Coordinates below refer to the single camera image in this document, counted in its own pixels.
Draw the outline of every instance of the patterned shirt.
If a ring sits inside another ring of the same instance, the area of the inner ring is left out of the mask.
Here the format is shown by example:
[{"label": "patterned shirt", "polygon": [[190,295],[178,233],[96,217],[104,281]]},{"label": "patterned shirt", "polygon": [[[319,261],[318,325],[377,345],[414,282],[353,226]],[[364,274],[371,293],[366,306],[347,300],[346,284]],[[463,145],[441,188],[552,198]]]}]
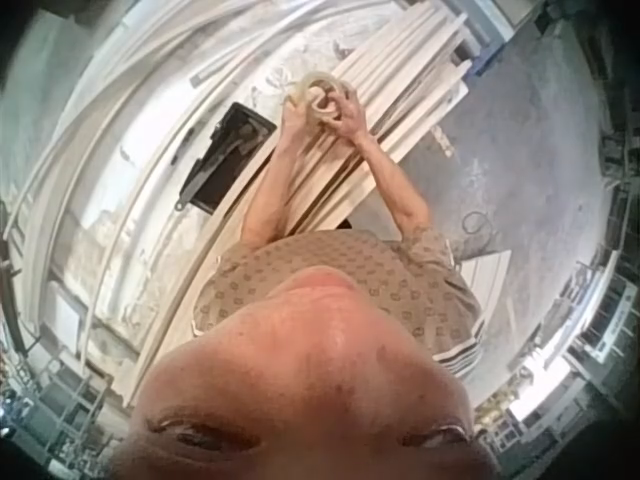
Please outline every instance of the patterned shirt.
[{"label": "patterned shirt", "polygon": [[330,230],[283,238],[255,251],[237,244],[222,255],[196,301],[194,333],[264,298],[293,273],[319,265],[349,275],[453,374],[462,376],[478,362],[484,329],[478,302],[454,270],[446,240],[433,228],[400,242],[384,242],[366,231]]}]

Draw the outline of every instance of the skin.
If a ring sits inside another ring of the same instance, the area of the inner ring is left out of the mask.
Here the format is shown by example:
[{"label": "skin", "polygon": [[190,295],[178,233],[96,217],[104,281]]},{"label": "skin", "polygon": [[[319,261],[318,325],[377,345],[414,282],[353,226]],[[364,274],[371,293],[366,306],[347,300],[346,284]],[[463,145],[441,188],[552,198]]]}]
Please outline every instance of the skin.
[{"label": "skin", "polygon": [[[426,202],[367,133],[357,96],[333,96],[330,127],[362,152],[403,235]],[[281,142],[245,218],[251,248],[281,235],[304,106],[285,104]],[[491,462],[460,435],[462,384],[343,273],[307,268],[152,368],[116,478],[484,478]]]}]

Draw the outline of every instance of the eyelid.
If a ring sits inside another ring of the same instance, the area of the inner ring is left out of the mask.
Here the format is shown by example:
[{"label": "eyelid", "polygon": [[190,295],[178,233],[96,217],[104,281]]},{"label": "eyelid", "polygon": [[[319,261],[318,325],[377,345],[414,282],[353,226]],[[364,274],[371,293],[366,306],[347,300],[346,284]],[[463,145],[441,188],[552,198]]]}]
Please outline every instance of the eyelid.
[{"label": "eyelid", "polygon": [[437,448],[441,444],[433,445],[429,443],[437,440],[438,437],[445,436],[450,436],[451,439],[448,441],[443,440],[444,444],[469,443],[471,441],[470,435],[464,427],[452,423],[432,428],[426,433],[406,435],[400,440],[400,444],[404,447],[413,448]]},{"label": "eyelid", "polygon": [[149,432],[171,437],[177,443],[192,448],[221,453],[242,453],[261,444],[260,438],[234,429],[216,427],[190,420],[147,420]]}]

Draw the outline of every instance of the gray floor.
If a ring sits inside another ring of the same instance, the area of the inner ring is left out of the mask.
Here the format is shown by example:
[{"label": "gray floor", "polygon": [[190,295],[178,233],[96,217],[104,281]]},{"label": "gray floor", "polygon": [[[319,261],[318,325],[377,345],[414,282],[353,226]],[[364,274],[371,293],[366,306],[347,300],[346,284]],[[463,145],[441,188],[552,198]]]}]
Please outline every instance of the gray floor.
[{"label": "gray floor", "polygon": [[[478,403],[508,378],[508,362],[575,262],[591,259],[608,196],[598,167],[597,95],[570,28],[540,39],[525,27],[474,83],[441,123],[456,155],[446,158],[425,139],[402,165],[458,256],[513,251],[483,360],[467,380]],[[462,221],[472,211],[486,214],[493,230],[466,235]],[[375,192],[350,219],[397,235]]]}]

